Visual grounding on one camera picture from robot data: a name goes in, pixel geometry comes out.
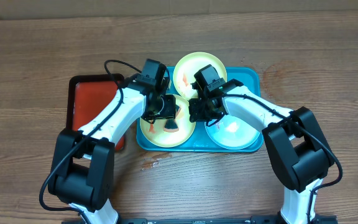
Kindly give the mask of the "green plate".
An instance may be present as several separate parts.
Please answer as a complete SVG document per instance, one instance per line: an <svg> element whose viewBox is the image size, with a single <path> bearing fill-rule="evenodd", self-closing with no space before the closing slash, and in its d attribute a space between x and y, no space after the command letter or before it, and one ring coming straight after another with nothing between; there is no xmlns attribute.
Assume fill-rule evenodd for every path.
<svg viewBox="0 0 358 224"><path fill-rule="evenodd" d="M173 84L180 96L186 100L197 98L197 91L191 87L194 74L207 65L212 65L219 77L227 81L227 71L220 59L206 52L193 52L181 58L173 71Z"/></svg>
<svg viewBox="0 0 358 224"><path fill-rule="evenodd" d="M180 95L174 95L176 105L181 107L180 114L176 119L179 130L168 133L163 130L166 119L158 119L150 124L140 119L140 130L148 141L159 147L175 147L187 141L195 130L196 123L190 122L189 102Z"/></svg>

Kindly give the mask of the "light blue plate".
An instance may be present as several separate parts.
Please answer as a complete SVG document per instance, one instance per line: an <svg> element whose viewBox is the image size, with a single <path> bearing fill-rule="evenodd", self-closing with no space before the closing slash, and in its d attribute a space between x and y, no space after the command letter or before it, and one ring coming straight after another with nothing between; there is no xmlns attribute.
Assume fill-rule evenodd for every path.
<svg viewBox="0 0 358 224"><path fill-rule="evenodd" d="M220 147L228 150L240 150L251 146L260 133L245 121L225 115L218 122L205 124L206 133Z"/></svg>

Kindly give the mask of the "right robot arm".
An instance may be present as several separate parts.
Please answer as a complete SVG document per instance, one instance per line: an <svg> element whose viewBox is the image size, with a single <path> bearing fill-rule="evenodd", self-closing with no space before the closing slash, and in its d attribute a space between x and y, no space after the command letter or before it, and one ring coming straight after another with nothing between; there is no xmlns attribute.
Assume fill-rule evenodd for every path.
<svg viewBox="0 0 358 224"><path fill-rule="evenodd" d="M295 111L253 94L238 80L192 83L190 120L216 124L231 115L262 133L272 169L284 186L281 223L335 223L314 212L318 190L328 169L338 163L314 116L305 107Z"/></svg>

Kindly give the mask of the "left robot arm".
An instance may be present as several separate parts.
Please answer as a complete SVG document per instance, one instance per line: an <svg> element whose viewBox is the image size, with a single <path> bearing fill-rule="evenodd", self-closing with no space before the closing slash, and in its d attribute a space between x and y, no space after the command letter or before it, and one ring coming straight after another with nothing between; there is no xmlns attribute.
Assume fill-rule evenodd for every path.
<svg viewBox="0 0 358 224"><path fill-rule="evenodd" d="M137 119L172 118L174 98L167 95L171 83L130 82L119 87L113 100L79 130L64 129L57 137L51 171L39 195L45 191L66 203L65 211L79 214L84 223L117 223L109 194L114 171L114 148Z"/></svg>

